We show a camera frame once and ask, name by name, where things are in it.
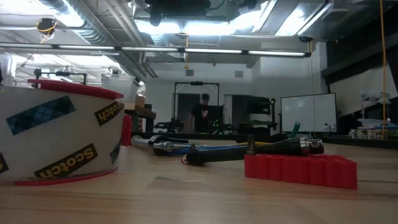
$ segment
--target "green handle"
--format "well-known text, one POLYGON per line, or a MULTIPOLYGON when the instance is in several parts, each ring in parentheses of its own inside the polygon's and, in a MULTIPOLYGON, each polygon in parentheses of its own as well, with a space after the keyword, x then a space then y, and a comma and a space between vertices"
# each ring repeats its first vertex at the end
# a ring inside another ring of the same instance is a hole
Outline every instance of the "green handle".
POLYGON ((288 139, 296 137, 296 134, 299 132, 300 125, 301 125, 300 122, 294 123, 294 127, 293 127, 291 134, 287 136, 288 139))

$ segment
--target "table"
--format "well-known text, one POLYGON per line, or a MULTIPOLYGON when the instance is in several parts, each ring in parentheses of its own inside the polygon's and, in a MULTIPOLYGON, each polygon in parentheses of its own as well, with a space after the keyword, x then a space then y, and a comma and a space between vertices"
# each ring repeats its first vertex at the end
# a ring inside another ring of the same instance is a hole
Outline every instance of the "table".
POLYGON ((333 144, 325 144, 325 149, 358 163, 358 190, 249 179, 244 177, 243 161, 194 167, 181 164, 179 157, 156 157, 124 147, 119 170, 104 177, 43 187, 0 184, 0 220, 398 223, 398 151, 333 144))
POLYGON ((146 131, 153 132, 154 131, 154 120, 156 118, 156 114, 152 112, 150 109, 145 109, 139 105, 134 103, 125 103, 124 104, 124 112, 131 116, 132 119, 132 127, 133 131, 139 130, 139 117, 146 119, 146 131))

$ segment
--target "red lid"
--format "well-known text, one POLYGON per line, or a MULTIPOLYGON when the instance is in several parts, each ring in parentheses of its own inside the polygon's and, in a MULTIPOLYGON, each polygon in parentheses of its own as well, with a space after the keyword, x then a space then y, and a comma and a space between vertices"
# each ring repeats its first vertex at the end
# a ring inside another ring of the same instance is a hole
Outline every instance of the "red lid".
POLYGON ((42 90, 62 91, 65 93, 76 93, 81 95, 95 96, 109 100, 123 98, 124 95, 112 90, 106 90, 101 87, 86 86, 76 83, 67 83, 55 80, 28 80, 30 83, 40 84, 42 90))

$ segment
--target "doorway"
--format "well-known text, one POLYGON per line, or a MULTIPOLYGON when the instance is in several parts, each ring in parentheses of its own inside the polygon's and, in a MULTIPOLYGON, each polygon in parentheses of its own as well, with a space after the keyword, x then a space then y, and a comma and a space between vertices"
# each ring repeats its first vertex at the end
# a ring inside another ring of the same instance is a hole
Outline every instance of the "doorway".
POLYGON ((179 93, 177 100, 177 119, 187 124, 192 108, 200 103, 200 94, 179 93))

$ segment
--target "red plastic block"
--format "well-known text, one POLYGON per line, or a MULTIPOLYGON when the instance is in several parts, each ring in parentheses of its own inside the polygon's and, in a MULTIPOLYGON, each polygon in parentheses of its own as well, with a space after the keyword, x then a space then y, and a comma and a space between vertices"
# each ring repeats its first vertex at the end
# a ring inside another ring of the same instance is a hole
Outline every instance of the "red plastic block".
POLYGON ((122 136, 121 136, 121 145, 129 146, 131 140, 131 117, 128 115, 124 115, 123 117, 123 127, 122 127, 122 136))
POLYGON ((356 162, 339 155, 281 156, 259 154, 244 157, 246 177, 299 184, 358 187, 356 162))

